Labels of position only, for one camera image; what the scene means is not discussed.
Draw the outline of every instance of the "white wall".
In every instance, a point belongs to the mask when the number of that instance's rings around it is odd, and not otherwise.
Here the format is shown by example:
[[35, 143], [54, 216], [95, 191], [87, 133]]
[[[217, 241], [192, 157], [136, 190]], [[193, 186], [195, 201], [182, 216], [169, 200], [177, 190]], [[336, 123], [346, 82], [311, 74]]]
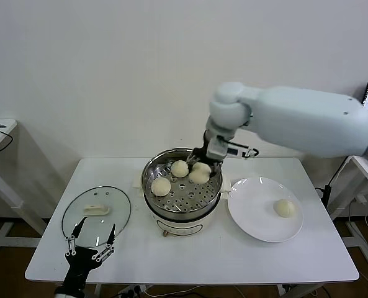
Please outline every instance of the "white wall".
[[52, 197], [81, 157], [199, 145], [221, 82], [353, 94], [367, 80], [368, 0], [0, 1], [0, 118], [23, 130], [19, 171], [42, 164], [27, 181], [60, 178]]

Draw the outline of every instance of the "white plate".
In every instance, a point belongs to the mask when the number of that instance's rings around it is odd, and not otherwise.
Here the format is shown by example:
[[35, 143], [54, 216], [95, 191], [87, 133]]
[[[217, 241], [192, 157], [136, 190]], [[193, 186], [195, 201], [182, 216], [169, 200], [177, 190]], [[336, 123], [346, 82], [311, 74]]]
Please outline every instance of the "white plate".
[[[297, 211], [293, 217], [279, 216], [273, 205], [287, 199]], [[233, 220], [247, 234], [265, 242], [287, 241], [301, 230], [302, 208], [299, 200], [286, 187], [264, 177], [238, 181], [229, 193], [229, 211]]]

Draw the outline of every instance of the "glass pot lid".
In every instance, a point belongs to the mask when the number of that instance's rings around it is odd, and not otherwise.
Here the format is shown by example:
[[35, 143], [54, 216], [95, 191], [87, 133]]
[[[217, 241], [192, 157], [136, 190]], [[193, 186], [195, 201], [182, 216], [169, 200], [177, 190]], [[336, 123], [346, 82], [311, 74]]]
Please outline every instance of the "glass pot lid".
[[96, 247], [106, 243], [114, 224], [116, 238], [126, 226], [130, 214], [130, 200], [123, 191], [112, 186], [95, 187], [80, 194], [66, 208], [61, 223], [62, 232], [64, 237], [70, 236], [86, 216], [76, 245]]

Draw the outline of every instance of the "steamed bun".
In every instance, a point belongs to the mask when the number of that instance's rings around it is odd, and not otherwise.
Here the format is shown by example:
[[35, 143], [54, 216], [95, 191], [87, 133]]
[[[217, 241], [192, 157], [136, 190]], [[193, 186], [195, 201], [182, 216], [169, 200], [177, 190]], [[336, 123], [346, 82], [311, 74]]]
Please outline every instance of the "steamed bun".
[[210, 179], [210, 175], [198, 169], [189, 174], [189, 179], [196, 184], [205, 184]]
[[151, 185], [151, 190], [156, 197], [164, 197], [170, 192], [170, 189], [170, 181], [164, 177], [156, 178]]
[[195, 163], [194, 166], [192, 167], [193, 171], [201, 171], [203, 173], [207, 173], [209, 176], [211, 174], [211, 168], [209, 165], [206, 165], [205, 163]]
[[292, 201], [289, 200], [278, 200], [274, 203], [273, 209], [279, 214], [281, 217], [293, 217], [296, 213], [295, 205]]
[[188, 173], [188, 164], [183, 160], [177, 160], [171, 166], [171, 174], [173, 174], [175, 177], [182, 178], [188, 175]]

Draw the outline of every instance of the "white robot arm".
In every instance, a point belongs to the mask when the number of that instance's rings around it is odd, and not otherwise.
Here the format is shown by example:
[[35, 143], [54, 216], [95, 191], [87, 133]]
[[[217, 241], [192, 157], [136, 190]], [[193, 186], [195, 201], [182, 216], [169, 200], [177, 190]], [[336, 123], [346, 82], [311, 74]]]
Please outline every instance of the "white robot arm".
[[112, 226], [106, 246], [102, 251], [98, 252], [92, 248], [76, 246], [76, 239], [78, 239], [86, 219], [86, 216], [83, 217], [80, 223], [74, 226], [71, 236], [65, 237], [68, 245], [65, 258], [70, 268], [62, 286], [55, 289], [54, 298], [84, 298], [83, 289], [90, 271], [101, 266], [102, 262], [114, 252], [115, 224]]
[[350, 96], [223, 83], [210, 103], [207, 158], [222, 161], [237, 129], [320, 157], [368, 156], [368, 110]]

